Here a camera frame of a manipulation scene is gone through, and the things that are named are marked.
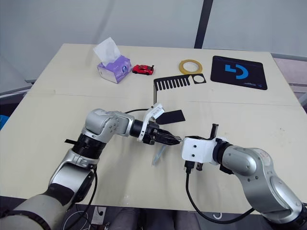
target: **white table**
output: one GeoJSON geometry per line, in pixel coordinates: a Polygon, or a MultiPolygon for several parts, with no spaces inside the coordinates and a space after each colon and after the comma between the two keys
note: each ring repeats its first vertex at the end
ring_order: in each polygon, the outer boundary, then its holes
{"type": "MultiPolygon", "coordinates": [[[[186,118],[162,128],[181,137],[207,137],[211,124],[220,124],[218,134],[231,143],[266,150],[278,175],[307,201],[307,185],[303,183],[307,116],[269,53],[119,46],[133,65],[155,65],[155,73],[131,73],[114,84],[99,76],[93,47],[64,44],[0,132],[1,196],[29,198],[44,192],[71,148],[63,141],[78,138],[89,111],[149,107],[153,79],[180,75],[179,62],[195,59],[203,65],[207,80],[204,95],[194,100],[191,92],[180,100],[173,96],[160,100],[167,111],[182,109],[186,118]],[[214,55],[262,62],[268,90],[210,81],[214,55]]],[[[133,115],[142,119],[143,113],[133,115]]],[[[100,157],[93,204],[193,210],[185,192],[180,146],[169,147],[152,166],[160,147],[139,143],[133,137],[113,137],[100,157]]],[[[219,171],[218,166],[206,164],[202,172],[193,172],[190,191],[203,211],[242,213],[250,208],[239,180],[219,171]]]]}

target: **purple tissue box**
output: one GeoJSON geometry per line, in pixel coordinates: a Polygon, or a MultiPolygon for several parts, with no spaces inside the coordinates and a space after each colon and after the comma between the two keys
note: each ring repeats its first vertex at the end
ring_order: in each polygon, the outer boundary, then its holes
{"type": "Polygon", "coordinates": [[[115,62],[104,66],[102,62],[97,66],[102,78],[118,84],[132,70],[130,59],[120,55],[115,62]]]}

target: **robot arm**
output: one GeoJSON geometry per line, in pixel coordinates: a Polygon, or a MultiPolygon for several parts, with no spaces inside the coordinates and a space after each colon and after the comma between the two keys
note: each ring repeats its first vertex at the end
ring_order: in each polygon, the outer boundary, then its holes
{"type": "Polygon", "coordinates": [[[250,205],[274,229],[300,229],[307,225],[307,210],[277,176],[270,155],[257,148],[234,146],[225,138],[184,138],[182,158],[201,164],[220,164],[220,170],[240,180],[250,205]]]}
{"type": "Polygon", "coordinates": [[[118,111],[95,109],[90,112],[78,140],[66,140],[73,147],[52,175],[48,189],[24,201],[0,219],[1,228],[55,229],[62,222],[66,211],[87,195],[100,154],[114,134],[125,137],[131,135],[150,145],[155,142],[179,144],[179,137],[149,121],[163,112],[162,106],[157,103],[145,113],[143,122],[118,111]]]}

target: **toy car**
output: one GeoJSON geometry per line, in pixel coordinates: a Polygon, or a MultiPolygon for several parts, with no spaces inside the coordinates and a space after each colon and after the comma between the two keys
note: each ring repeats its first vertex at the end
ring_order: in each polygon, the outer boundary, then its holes
{"type": "Polygon", "coordinates": [[[152,75],[154,72],[154,66],[146,66],[146,65],[136,65],[132,69],[132,73],[140,73],[146,75],[152,75]]]}

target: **tape roll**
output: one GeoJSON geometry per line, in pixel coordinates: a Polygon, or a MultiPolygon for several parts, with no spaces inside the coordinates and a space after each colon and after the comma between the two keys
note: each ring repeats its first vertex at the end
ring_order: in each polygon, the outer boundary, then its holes
{"type": "Polygon", "coordinates": [[[179,70],[180,72],[182,72],[183,74],[196,74],[196,73],[201,73],[202,72],[202,66],[201,66],[201,63],[199,63],[198,61],[195,61],[195,60],[192,60],[192,59],[187,59],[187,60],[183,60],[180,62],[179,64],[179,70]],[[187,71],[183,65],[186,64],[187,62],[193,62],[195,63],[196,65],[198,65],[198,70],[194,71],[194,72],[190,72],[190,71],[187,71]]]}

